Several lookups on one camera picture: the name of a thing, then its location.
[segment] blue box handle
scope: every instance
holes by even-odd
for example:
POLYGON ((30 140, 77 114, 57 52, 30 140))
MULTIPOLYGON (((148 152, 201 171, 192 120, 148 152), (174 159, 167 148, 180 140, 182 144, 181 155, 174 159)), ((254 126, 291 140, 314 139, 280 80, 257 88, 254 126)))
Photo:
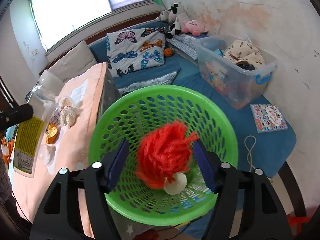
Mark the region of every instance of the blue box handle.
POLYGON ((267 83, 272 78, 272 72, 270 72, 270 74, 268 76, 261 78, 261 80, 259 80, 260 78, 261 78, 261 75, 256 75, 256 83, 258 85, 262 85, 264 83, 267 83))

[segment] pink blanket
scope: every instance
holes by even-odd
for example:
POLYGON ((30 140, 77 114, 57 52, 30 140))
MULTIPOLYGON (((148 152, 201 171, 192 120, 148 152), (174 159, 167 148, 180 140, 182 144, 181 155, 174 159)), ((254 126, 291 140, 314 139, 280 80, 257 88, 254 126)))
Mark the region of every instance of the pink blanket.
MULTIPOLYGON (((68 129, 62 127, 54 146, 55 157, 49 167, 37 159, 34 178, 16 172, 12 176, 13 192, 27 218, 32 222, 45 192, 60 168, 75 171, 88 167, 89 142, 96 125, 97 112, 106 74, 106 63, 100 63, 81 76, 68 81, 60 96, 71 96, 80 103, 76 123, 68 129)), ((79 190, 79 205, 84 233, 93 237, 84 190, 79 190)))

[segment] white wall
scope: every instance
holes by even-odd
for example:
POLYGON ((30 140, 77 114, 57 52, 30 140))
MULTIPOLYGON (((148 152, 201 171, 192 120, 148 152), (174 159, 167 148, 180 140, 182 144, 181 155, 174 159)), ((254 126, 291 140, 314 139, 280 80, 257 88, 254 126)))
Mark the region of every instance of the white wall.
POLYGON ((25 96, 36 84, 36 79, 20 52, 9 10, 0 21, 0 76, 17 103, 24 104, 25 96))
POLYGON ((174 2, 182 2, 209 34, 242 37, 246 33, 254 45, 278 58, 278 70, 265 96, 282 108, 297 135, 287 162, 312 213, 320 203, 320 17, 311 2, 164 0, 166 5, 174 2))
POLYGON ((10 5, 12 28, 18 42, 20 51, 31 69, 33 75, 38 79, 40 71, 48 65, 39 34, 32 17, 28 0, 13 0, 10 5), (33 55, 31 51, 37 49, 39 53, 33 55))

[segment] blue gripper pad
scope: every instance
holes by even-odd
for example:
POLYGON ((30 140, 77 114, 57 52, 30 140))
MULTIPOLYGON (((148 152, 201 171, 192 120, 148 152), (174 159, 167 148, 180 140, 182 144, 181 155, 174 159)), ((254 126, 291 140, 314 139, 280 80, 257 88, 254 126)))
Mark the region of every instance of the blue gripper pad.
POLYGON ((109 192, 117 186, 128 154, 129 141, 122 139, 118 148, 107 153, 102 159, 102 164, 105 169, 105 178, 107 179, 107 185, 105 185, 105 187, 109 192))
POLYGON ((200 139, 193 143, 193 156, 198 163, 206 186, 215 192, 217 188, 215 179, 221 165, 219 157, 215 153, 208 152, 200 139))

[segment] window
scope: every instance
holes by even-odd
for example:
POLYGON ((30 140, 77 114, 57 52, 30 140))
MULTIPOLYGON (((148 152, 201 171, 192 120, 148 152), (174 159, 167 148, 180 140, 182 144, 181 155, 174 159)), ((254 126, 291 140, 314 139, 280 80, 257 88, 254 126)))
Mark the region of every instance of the window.
POLYGON ((79 27, 120 7, 144 0, 30 0, 46 49, 79 27))

